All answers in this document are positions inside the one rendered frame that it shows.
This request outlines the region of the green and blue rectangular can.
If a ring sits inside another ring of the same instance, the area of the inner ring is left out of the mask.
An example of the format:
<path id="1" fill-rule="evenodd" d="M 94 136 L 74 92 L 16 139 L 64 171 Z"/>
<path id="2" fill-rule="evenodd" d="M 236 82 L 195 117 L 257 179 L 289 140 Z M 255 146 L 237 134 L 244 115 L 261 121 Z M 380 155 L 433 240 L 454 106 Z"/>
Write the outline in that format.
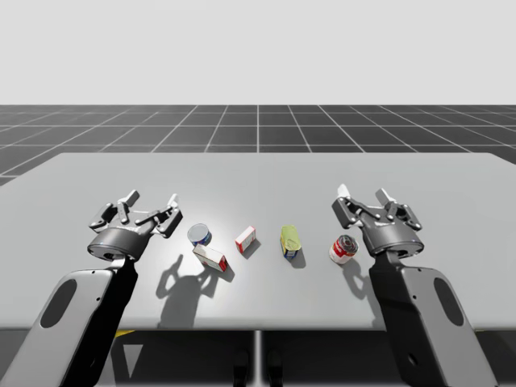
<path id="1" fill-rule="evenodd" d="M 301 250 L 301 241 L 297 228 L 294 225 L 284 225 L 281 227 L 281 248 L 283 257 L 289 261 L 294 259 Z"/>

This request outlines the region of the red and white can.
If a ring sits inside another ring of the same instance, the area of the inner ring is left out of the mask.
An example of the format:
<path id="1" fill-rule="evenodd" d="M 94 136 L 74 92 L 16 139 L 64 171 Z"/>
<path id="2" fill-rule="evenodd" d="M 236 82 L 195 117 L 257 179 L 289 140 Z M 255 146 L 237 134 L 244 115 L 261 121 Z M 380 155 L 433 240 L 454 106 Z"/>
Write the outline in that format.
<path id="1" fill-rule="evenodd" d="M 341 235 L 330 247 L 329 257 L 336 264 L 346 264 L 359 250 L 358 242 L 350 235 Z"/>

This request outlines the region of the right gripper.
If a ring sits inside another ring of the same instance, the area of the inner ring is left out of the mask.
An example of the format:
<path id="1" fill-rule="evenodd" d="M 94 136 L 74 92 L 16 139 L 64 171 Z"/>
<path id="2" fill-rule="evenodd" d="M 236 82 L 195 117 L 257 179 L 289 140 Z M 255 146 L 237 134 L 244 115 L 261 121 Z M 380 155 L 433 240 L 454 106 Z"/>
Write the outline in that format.
<path id="1" fill-rule="evenodd" d="M 331 205 L 341 227 L 359 227 L 370 256 L 378 256 L 383 252 L 414 256 L 422 252 L 424 244 L 415 232 L 422 230 L 422 224 L 412 209 L 406 204 L 399 203 L 384 189 L 376 191 L 375 196 L 387 211 L 387 219 L 392 222 L 398 219 L 402 223 L 377 222 L 381 219 L 381 214 L 371 206 L 355 200 L 347 186 L 341 184 Z"/>

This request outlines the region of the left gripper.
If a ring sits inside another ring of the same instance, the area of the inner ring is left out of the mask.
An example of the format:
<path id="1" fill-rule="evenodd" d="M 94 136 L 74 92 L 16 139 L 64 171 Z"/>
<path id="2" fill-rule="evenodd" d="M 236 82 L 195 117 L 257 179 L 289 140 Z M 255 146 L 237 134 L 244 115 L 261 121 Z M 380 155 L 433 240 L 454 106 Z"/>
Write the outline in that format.
<path id="1" fill-rule="evenodd" d="M 97 233 L 87 247 L 90 255 L 107 261 L 138 261 L 152 234 L 163 238 L 172 235 L 182 220 L 178 194 L 173 194 L 165 207 L 139 217 L 135 220 L 136 226 L 131 226 L 128 225 L 130 209 L 138 199 L 139 192 L 132 190 L 116 203 L 108 202 L 96 213 L 89 222 L 89 228 Z"/>

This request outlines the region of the red and white carton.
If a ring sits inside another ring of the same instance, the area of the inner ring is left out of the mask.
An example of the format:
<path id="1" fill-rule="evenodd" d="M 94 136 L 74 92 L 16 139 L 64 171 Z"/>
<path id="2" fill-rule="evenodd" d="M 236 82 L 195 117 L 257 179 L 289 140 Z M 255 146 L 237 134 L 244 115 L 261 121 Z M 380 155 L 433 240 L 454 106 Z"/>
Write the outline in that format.
<path id="1" fill-rule="evenodd" d="M 235 245 L 240 253 L 243 253 L 256 240 L 256 229 L 247 227 L 236 239 Z"/>
<path id="2" fill-rule="evenodd" d="M 221 252 L 198 243 L 194 247 L 193 253 L 202 264 L 215 268 L 222 273 L 227 270 L 227 259 Z"/>

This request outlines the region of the blue flat can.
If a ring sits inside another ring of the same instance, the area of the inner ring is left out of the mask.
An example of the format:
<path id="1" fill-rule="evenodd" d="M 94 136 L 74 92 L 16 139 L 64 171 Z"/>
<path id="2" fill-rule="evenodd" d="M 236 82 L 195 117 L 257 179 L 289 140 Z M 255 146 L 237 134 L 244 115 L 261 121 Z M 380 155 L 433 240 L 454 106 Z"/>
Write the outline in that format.
<path id="1" fill-rule="evenodd" d="M 195 247 L 198 244 L 207 245 L 211 240 L 211 233 L 208 226 L 204 223 L 194 224 L 187 232 L 187 237 Z"/>

